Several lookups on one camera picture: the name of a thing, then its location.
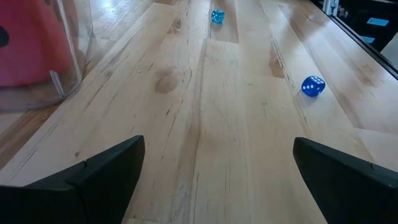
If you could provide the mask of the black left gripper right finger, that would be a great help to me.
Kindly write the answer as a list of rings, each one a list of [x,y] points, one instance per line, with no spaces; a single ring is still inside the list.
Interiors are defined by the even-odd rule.
[[[328,224],[398,224],[398,172],[302,137],[293,156]]]

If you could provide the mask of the black aluminium table frame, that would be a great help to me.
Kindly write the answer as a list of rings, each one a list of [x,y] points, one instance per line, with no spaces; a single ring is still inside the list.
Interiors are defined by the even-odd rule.
[[[322,0],[310,0],[316,7],[322,11]],[[382,52],[378,52],[370,44],[364,41],[354,30],[352,30],[348,25],[346,25],[337,16],[328,16],[333,22],[335,22],[338,27],[343,29],[357,44],[359,44],[373,59],[376,60],[383,68],[387,70],[396,80],[398,80],[398,44],[396,49],[392,51],[392,55],[388,56],[386,50],[391,41],[398,37],[398,33],[393,37],[393,39],[385,46]]]

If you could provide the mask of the large red foam die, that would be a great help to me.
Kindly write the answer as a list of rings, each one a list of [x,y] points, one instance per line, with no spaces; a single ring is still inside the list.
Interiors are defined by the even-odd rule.
[[[40,83],[71,67],[57,0],[0,0],[0,87]]]

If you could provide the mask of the small teal translucent die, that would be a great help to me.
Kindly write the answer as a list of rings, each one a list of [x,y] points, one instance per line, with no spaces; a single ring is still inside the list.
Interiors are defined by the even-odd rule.
[[[222,24],[224,21],[225,12],[222,9],[214,9],[211,12],[211,21],[216,24]]]

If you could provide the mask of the silver aluminium frame post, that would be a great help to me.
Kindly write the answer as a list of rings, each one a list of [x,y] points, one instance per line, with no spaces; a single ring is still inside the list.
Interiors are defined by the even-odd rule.
[[[328,16],[337,16],[340,0],[322,0],[322,11]]]

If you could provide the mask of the black cabinet with blue labels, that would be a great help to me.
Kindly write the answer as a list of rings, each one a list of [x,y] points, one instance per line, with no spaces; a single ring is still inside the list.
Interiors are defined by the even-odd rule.
[[[398,33],[398,0],[340,0],[338,18],[382,52]]]

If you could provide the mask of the clear plastic bin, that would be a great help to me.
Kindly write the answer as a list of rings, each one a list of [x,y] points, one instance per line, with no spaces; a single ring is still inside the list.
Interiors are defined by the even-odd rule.
[[[65,99],[83,79],[93,38],[90,0],[57,0],[70,49],[72,67],[50,72],[46,81],[0,87],[0,111],[40,108]]]

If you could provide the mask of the small blue translucent die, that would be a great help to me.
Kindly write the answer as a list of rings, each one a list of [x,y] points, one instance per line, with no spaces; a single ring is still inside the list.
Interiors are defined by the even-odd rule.
[[[318,96],[326,87],[325,81],[318,76],[307,77],[301,86],[301,90],[310,97]]]

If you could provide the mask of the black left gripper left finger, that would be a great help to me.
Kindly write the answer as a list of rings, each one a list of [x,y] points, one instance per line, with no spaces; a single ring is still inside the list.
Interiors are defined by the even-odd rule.
[[[138,135],[23,187],[0,185],[0,224],[121,224],[145,151]]]

